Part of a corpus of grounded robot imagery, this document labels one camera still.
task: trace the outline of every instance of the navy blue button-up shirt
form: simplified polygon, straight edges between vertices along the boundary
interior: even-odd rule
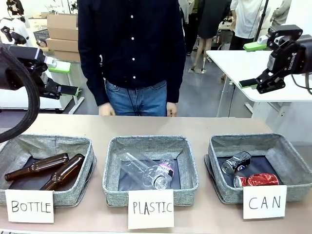
[[[185,45],[177,0],[80,0],[78,28],[81,68],[97,105],[109,102],[103,77],[129,89],[166,80],[167,101],[178,102]]]

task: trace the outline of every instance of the bare leg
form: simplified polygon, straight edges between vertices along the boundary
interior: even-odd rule
[[[199,57],[200,57],[201,53],[203,52],[204,44],[206,44],[206,39],[200,38],[199,39],[199,46],[198,46],[197,54],[196,54],[196,57],[195,57],[195,62],[193,63],[193,66],[191,67],[192,70],[194,70],[196,68],[196,65],[197,65],[197,62],[199,60]]]
[[[207,52],[207,50],[211,50],[212,41],[213,41],[212,38],[209,38],[209,39],[206,40],[206,47],[205,47],[205,54],[204,54],[204,56],[207,56],[209,62],[211,62],[211,59],[209,58],[209,56],[207,55],[206,52]]]

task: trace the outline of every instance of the person's right hand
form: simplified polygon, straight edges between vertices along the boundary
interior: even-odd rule
[[[116,114],[112,105],[109,102],[107,102],[98,107],[98,115],[99,116],[115,116]]]
[[[232,23],[231,23],[231,26],[230,26],[230,30],[231,30],[231,31],[234,31],[235,26],[236,26],[236,20],[233,19],[233,21],[232,21]]]

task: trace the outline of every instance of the can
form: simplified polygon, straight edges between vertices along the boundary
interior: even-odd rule
[[[251,162],[252,156],[248,152],[242,151],[225,160],[221,165],[221,169],[225,174],[231,175],[235,172],[243,170],[245,167],[251,164]]]
[[[268,173],[260,173],[251,175],[250,177],[234,177],[234,187],[241,188],[246,186],[263,186],[263,185],[279,185],[276,175]]]

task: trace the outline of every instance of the red soda can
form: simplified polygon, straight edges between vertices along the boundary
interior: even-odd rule
[[[245,186],[261,186],[261,185],[279,185],[277,176],[274,174],[260,173],[252,175],[248,178],[235,176],[234,187],[241,188]]]

